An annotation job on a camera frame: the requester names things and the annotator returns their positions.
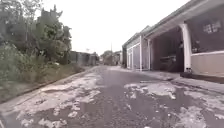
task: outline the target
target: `overcast sky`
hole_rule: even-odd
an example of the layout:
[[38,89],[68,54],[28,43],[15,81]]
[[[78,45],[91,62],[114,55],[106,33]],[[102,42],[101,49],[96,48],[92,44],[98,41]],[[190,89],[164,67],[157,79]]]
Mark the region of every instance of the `overcast sky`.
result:
[[189,0],[44,0],[56,4],[61,21],[72,28],[72,49],[102,54],[121,46],[145,26],[153,26]]

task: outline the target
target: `garage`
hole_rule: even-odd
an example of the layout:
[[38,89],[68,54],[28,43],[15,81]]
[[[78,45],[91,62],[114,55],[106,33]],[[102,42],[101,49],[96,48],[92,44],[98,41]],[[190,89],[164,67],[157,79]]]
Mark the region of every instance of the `garage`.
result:
[[151,43],[153,70],[184,72],[184,44],[180,27],[162,33]]

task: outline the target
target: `house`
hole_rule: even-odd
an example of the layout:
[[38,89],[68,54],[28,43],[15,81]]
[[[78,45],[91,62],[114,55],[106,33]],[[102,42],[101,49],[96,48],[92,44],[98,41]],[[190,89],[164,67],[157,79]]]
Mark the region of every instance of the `house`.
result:
[[114,55],[113,56],[114,56],[113,57],[114,65],[120,65],[121,51],[114,52]]
[[129,39],[123,45],[124,65],[211,79],[224,77],[223,13],[223,0],[189,1]]
[[89,66],[97,65],[99,57],[96,53],[89,54],[84,52],[71,51],[70,60],[71,62],[76,63],[78,65]]
[[147,41],[143,38],[144,33],[149,30],[149,26],[146,26],[141,32],[134,34],[123,45],[123,63],[129,69],[149,69],[149,53]]

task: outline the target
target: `white pillar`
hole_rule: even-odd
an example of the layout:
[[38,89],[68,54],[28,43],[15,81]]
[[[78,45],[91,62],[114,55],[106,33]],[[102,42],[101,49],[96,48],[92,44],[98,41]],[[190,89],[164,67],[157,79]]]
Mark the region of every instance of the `white pillar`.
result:
[[148,59],[149,59],[149,64],[148,64],[148,68],[149,70],[151,70],[151,50],[150,50],[150,39],[147,40],[148,42]]
[[191,37],[186,23],[182,23],[179,26],[182,30],[184,43],[184,71],[187,72],[187,69],[191,69]]
[[142,71],[142,36],[140,36],[140,71]]
[[132,50],[132,54],[131,54],[131,58],[132,58],[132,70],[134,70],[134,47],[133,48],[131,48],[131,50]]

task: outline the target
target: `road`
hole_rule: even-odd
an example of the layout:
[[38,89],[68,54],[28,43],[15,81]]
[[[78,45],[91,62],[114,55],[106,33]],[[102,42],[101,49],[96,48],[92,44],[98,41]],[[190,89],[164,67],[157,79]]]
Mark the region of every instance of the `road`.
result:
[[105,66],[11,100],[0,110],[5,128],[224,127],[224,96]]

